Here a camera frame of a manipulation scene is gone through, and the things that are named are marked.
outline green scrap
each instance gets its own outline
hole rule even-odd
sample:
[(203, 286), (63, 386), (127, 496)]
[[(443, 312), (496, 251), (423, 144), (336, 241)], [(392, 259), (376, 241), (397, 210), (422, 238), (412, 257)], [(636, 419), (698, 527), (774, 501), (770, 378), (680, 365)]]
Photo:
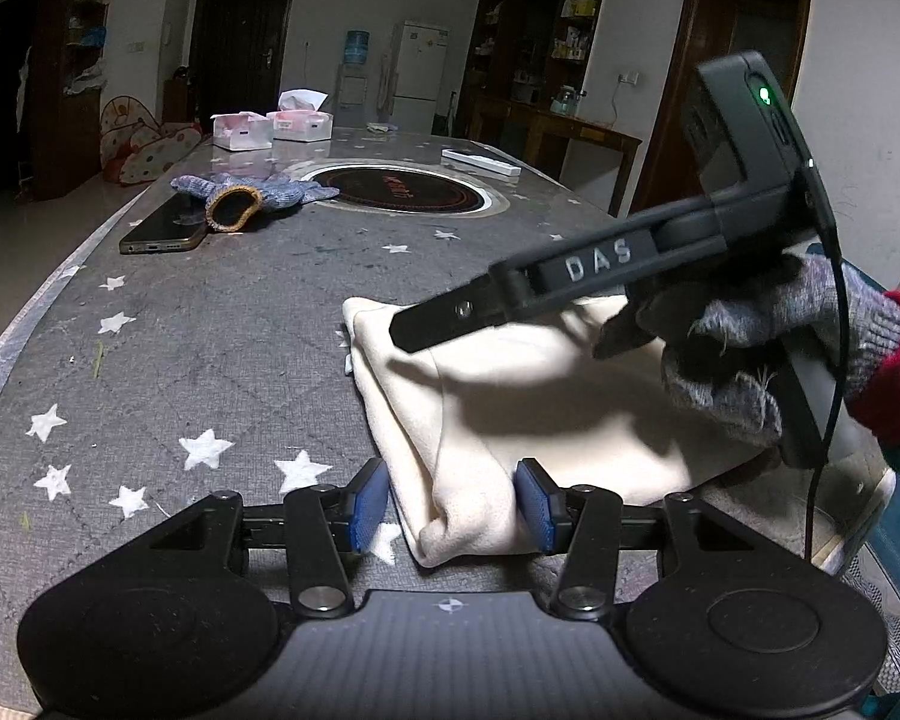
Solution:
[(100, 378), (100, 366), (103, 363), (103, 341), (97, 341), (97, 358), (93, 360), (93, 377)]

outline metal pivot bolt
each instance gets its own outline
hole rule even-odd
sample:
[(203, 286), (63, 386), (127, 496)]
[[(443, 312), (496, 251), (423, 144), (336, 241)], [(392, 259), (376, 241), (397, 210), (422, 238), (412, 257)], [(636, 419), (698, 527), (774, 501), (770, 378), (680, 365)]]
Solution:
[(306, 608), (314, 611), (332, 611), (343, 605), (346, 595), (343, 594), (343, 591), (336, 589), (336, 587), (327, 586), (327, 584), (316, 584), (301, 592), (298, 600)]
[(560, 603), (573, 611), (595, 611), (607, 603), (607, 594), (604, 591), (587, 587), (585, 584), (567, 587), (559, 592), (557, 598)]

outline gloved hand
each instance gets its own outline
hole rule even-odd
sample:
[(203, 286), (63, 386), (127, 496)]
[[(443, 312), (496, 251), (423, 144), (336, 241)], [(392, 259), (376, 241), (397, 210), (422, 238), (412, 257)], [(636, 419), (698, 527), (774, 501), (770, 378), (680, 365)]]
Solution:
[[(861, 394), (900, 346), (900, 307), (844, 266), (850, 300), (850, 364), (845, 400)], [(626, 308), (602, 327), (594, 357), (667, 344), (663, 384), (677, 403), (722, 423), (735, 439), (758, 446), (780, 440), (780, 410), (766, 390), (765, 370), (746, 365), (742, 349), (810, 327), (835, 365), (839, 353), (837, 293), (826, 258), (783, 255), (768, 272), (732, 283), (728, 277), (684, 282)]]
[(237, 232), (258, 211), (282, 211), (340, 194), (339, 189), (320, 186), (316, 181), (293, 181), (279, 173), (263, 180), (229, 173), (220, 173), (212, 181), (181, 175), (170, 181), (170, 186), (202, 199), (207, 223), (221, 232)]

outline refrigerator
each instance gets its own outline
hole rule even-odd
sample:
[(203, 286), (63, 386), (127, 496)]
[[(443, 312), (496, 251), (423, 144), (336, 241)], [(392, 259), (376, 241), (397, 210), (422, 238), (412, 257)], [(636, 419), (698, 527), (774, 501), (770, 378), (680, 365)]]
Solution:
[(449, 38), (449, 30), (427, 23), (402, 22), (394, 28), (389, 121), (401, 131), (433, 131)]

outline smartphone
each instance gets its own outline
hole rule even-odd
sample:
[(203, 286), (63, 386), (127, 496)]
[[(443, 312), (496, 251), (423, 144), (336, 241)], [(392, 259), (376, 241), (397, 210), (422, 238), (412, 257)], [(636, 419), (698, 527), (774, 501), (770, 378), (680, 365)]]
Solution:
[(179, 191), (122, 238), (120, 254), (190, 251), (206, 234), (203, 200)]

